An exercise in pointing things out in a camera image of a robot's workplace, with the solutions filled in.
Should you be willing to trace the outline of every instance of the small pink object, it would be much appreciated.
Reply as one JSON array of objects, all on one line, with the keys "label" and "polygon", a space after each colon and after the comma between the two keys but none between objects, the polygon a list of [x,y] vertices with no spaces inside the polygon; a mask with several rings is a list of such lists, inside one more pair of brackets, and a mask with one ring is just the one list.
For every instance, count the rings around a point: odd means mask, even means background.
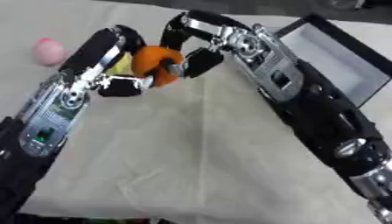
[{"label": "small pink object", "polygon": [[66,59],[66,50],[51,38],[42,38],[34,46],[33,53],[38,62],[44,66],[55,66]]}]

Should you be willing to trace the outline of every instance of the robotic hand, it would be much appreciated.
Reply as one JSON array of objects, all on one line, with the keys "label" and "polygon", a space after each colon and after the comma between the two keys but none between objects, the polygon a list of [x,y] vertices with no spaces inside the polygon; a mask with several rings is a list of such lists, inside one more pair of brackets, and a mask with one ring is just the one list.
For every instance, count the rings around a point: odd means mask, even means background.
[{"label": "robotic hand", "polygon": [[197,77],[231,54],[262,97],[297,138],[361,197],[382,223],[392,223],[392,157],[382,135],[347,97],[311,64],[299,59],[260,24],[191,10],[164,29],[161,46],[180,51],[191,36],[209,47],[167,67]]},{"label": "robotic hand", "polygon": [[94,34],[48,80],[14,117],[0,123],[0,222],[5,223],[29,198],[67,141],[88,105],[88,91],[110,91],[117,80],[132,82],[133,95],[150,85],[149,79],[107,76],[103,72],[125,52],[145,46],[136,31],[117,25]]}]

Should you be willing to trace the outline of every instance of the white table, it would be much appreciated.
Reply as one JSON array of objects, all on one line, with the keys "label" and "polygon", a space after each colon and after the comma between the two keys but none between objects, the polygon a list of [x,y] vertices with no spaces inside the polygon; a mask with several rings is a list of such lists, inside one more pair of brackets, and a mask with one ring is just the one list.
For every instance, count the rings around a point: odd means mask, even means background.
[{"label": "white table", "polygon": [[[70,51],[123,24],[157,44],[180,10],[76,0],[0,1],[0,110],[9,116],[54,68],[32,45],[51,37]],[[283,27],[292,17],[234,16]],[[392,58],[392,27],[334,22]],[[198,43],[192,42],[189,48]],[[392,86],[363,111],[392,145]],[[291,134],[226,63],[127,99],[96,96],[24,212],[83,217],[163,216],[178,223],[377,223],[332,170]]]}]

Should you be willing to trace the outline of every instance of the open box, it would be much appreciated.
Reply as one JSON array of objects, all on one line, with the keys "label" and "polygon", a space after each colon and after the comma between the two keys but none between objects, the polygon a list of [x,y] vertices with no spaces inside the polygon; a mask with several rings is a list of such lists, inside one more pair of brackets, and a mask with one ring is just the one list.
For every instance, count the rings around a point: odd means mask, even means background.
[{"label": "open box", "polygon": [[392,78],[392,62],[318,15],[301,18],[276,35],[357,107]]}]

